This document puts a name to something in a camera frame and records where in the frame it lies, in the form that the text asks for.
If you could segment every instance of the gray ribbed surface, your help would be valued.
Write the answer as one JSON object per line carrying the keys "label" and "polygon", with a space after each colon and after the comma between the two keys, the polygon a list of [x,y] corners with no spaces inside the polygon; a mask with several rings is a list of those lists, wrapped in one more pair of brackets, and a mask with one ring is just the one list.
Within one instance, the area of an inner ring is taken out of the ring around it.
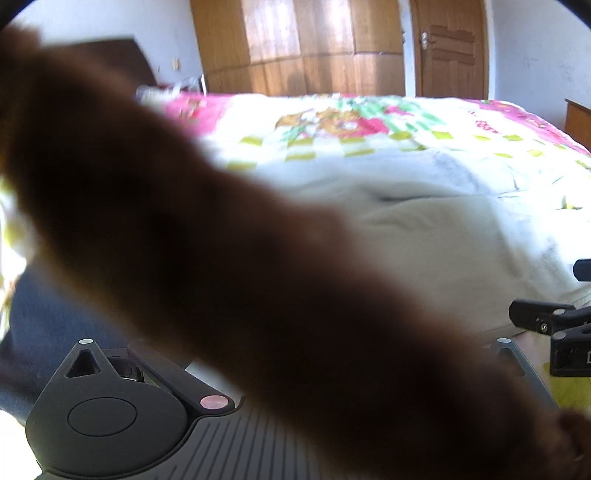
{"label": "gray ribbed surface", "polygon": [[[56,479],[51,475],[42,478]],[[301,439],[261,410],[246,406],[231,415],[200,420],[175,455],[128,479],[336,480],[319,467]]]}

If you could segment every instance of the wooden wardrobe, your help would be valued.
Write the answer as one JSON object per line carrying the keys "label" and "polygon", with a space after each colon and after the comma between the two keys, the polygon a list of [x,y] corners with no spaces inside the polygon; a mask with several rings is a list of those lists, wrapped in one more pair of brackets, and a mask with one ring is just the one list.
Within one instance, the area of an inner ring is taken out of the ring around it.
{"label": "wooden wardrobe", "polygon": [[215,93],[404,95],[397,0],[192,0]]}

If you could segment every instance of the bed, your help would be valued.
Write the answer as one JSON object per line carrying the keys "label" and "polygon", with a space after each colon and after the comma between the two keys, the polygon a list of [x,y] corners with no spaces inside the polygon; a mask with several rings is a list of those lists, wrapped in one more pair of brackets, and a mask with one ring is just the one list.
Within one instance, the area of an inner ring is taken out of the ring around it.
{"label": "bed", "polygon": [[[371,261],[483,340],[517,332],[507,313],[517,297],[591,303],[571,271],[591,257],[591,155],[517,105],[153,86],[138,101],[219,168],[340,209]],[[6,186],[0,200],[3,259],[23,259],[27,226]]]}

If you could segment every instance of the white wall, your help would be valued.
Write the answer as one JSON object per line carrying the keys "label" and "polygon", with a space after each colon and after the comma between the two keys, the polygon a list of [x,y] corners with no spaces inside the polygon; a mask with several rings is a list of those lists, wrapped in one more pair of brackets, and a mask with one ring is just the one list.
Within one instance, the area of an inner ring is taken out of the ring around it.
{"label": "white wall", "polygon": [[496,98],[559,128],[565,98],[591,107],[591,30],[557,0],[492,0]]}
{"label": "white wall", "polygon": [[133,36],[159,82],[203,71],[189,0],[37,0],[17,21],[40,28],[47,43]]}

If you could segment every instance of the wooden nightstand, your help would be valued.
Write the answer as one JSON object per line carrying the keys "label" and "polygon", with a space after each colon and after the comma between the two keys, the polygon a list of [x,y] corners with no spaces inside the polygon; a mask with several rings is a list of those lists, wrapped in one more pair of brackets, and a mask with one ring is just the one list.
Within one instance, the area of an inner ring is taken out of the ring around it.
{"label": "wooden nightstand", "polygon": [[566,99],[566,126],[564,131],[582,146],[591,150],[591,109]]}

